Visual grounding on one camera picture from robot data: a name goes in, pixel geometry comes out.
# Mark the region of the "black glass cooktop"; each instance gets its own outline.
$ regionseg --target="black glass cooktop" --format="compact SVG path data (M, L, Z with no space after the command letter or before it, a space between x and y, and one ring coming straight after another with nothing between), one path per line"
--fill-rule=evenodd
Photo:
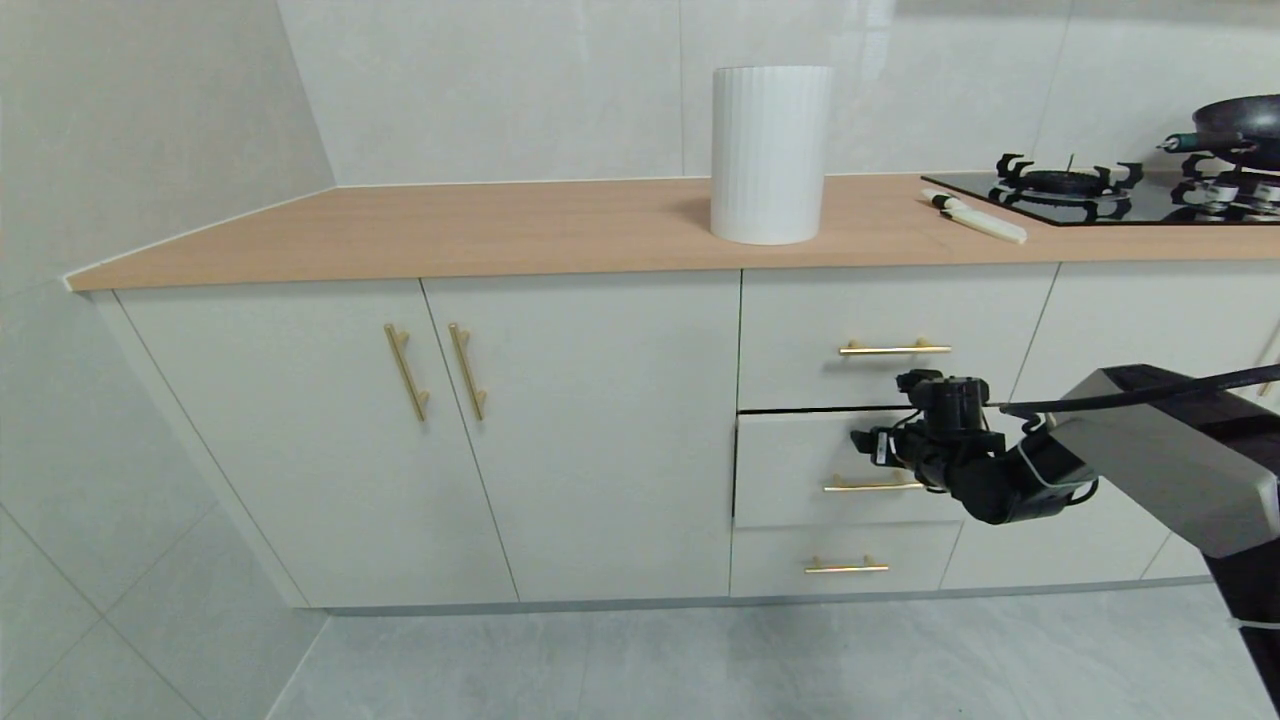
M1137 178L1132 186L1114 182L1101 196L1085 197L1011 182L1007 167L1006 160L1001 173L942 173L924 176L924 179L1052 225L1280 223L1280 174L1226 172L1204 176L1188 174L1187 168L1181 173L1142 173L1139 167L1137 173L1130 173ZM1124 178L1125 170L1117 169L1115 174Z

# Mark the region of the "white vase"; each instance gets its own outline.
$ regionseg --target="white vase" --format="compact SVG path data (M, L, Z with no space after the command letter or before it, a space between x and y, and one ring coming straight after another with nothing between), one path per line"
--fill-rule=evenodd
M817 65L716 70L713 233L749 245L818 234L831 76Z

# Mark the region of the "tile floor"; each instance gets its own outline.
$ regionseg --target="tile floor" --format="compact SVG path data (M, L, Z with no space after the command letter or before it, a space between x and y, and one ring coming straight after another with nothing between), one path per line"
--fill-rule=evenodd
M270 720L1271 719L1212 584L333 618Z

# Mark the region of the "kitchen knife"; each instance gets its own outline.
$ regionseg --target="kitchen knife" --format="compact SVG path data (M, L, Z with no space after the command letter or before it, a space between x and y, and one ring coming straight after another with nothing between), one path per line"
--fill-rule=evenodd
M1001 220L995 215L988 215L982 210L974 210L973 208L965 205L956 196L941 190L933 190L927 187L920 191L920 195L929 201L931 205L942 213L943 218L948 218L965 225L973 228L978 232L989 234L991 237L998 237L1000 240L1007 240L1021 245L1027 242L1027 229L1014 223Z

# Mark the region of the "gold drawer handle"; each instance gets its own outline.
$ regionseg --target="gold drawer handle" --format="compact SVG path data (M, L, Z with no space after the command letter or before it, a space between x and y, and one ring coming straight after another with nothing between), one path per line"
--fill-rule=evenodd
M865 565L823 565L818 556L813 556L813 568L805 568L805 575L826 575L831 573L888 573L888 565L879 565L872 560L870 555L863 556Z
M453 338L453 348L458 351L462 380L467 383L467 392L471 393L471 409L476 411L476 420L484 420L484 398L489 393L476 389L475 375L471 374L471 361L467 359L467 342L471 340L471 332L460 329L457 323L449 323L449 337Z
M924 487L923 483L915 480L908 480L906 473L901 470L893 470L893 478L896 483L873 483L868 486L846 486L845 479L840 475L832 475L829 486L823 486L822 492L879 492L887 489L920 489Z
M426 400L431 397L428 391L417 389L417 383L413 382L413 374L408 370L408 363L404 361L404 345L408 343L408 331L396 331L396 325L387 323L383 325L383 331L387 332L387 342L392 346L392 355L396 357L396 366L401 369L401 379L404 380L404 389L408 391L410 402L413 404L413 414L417 415L419 423L426 421Z
M863 347L856 340L838 350L841 355L936 355L951 352L950 345L933 345L925 338L915 341L915 345L905 347Z

